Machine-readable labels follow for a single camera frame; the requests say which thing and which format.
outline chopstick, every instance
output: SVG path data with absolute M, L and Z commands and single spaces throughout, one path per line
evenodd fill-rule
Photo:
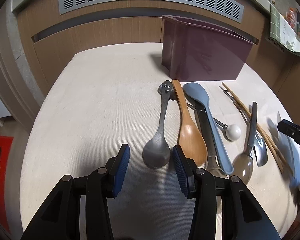
M 249 118 L 251 118 L 251 113 L 249 109 L 242 103 L 242 101 L 236 96 L 236 94 L 224 83 L 222 85 L 229 91 L 229 93 L 233 96 L 234 100 L 237 102 L 237 104 L 243 109 L 243 111 L 247 114 Z M 286 166 L 288 171 L 293 175 L 293 171 L 288 165 L 287 161 L 285 160 L 284 156 L 278 149 L 278 147 L 275 145 L 273 140 L 269 137 L 269 135 L 263 130 L 263 128 L 257 124 L 257 130 L 261 134 L 261 136 L 264 138 L 266 144 L 268 145 L 277 165 L 281 173 L 284 172 L 283 166 Z

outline blue plastic spatula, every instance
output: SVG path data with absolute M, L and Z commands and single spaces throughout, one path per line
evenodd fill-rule
M 221 167 L 221 169 L 225 172 L 225 174 L 230 175 L 233 173 L 233 166 L 231 161 L 229 160 L 228 154 L 226 152 L 226 149 L 223 145 L 222 139 L 220 137 L 220 134 L 218 132 L 218 128 L 216 127 L 216 124 L 213 120 L 212 114 L 209 109 L 209 96 L 205 89 L 197 84 L 197 83 L 187 83 L 183 85 L 183 91 L 191 97 L 193 100 L 199 102 L 202 104 L 206 110 L 208 121 L 210 123 L 211 127 L 211 133 L 213 137 L 213 142 L 216 147 L 218 162 Z

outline white round knob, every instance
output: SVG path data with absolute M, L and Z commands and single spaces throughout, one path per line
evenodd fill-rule
M 226 128 L 226 136 L 230 141 L 236 141 L 241 136 L 241 129 L 236 124 L 228 125 Z

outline table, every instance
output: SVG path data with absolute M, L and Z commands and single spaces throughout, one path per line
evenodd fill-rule
M 20 181 L 23 229 L 63 175 L 86 176 L 127 143 L 130 162 L 122 191 L 116 199 L 108 199 L 114 237 L 188 238 L 194 200 L 181 193 L 173 163 L 151 170 L 142 161 L 142 149 L 159 123 L 158 86 L 171 80 L 161 66 L 161 54 L 162 43 L 118 44 L 80 52 L 69 62 L 45 99 L 27 144 Z M 242 130 L 236 142 L 227 141 L 220 131 L 233 161 L 244 150 L 246 123 L 219 87 L 221 81 L 199 83 L 210 96 L 213 116 L 226 124 L 236 123 Z M 279 115 L 290 117 L 248 65 L 226 84 L 245 105 L 256 101 L 258 123 L 269 134 L 270 127 L 281 149 L 293 151 L 296 178 L 292 182 L 282 177 L 268 150 L 267 164 L 254 165 L 247 185 L 283 237 L 297 214 L 289 187 L 300 181 L 300 149 L 276 129 Z M 164 132 L 171 148 L 177 143 L 179 126 L 178 103 L 170 100 Z M 81 205 L 80 223 L 84 224 L 83 197 Z M 221 239 L 221 215 L 217 215 L 216 239 Z M 81 236 L 85 237 L 84 226 Z

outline purple container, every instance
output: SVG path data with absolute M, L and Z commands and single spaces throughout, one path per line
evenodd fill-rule
M 162 15 L 162 65 L 180 82 L 235 80 L 253 43 L 227 28 L 186 17 Z

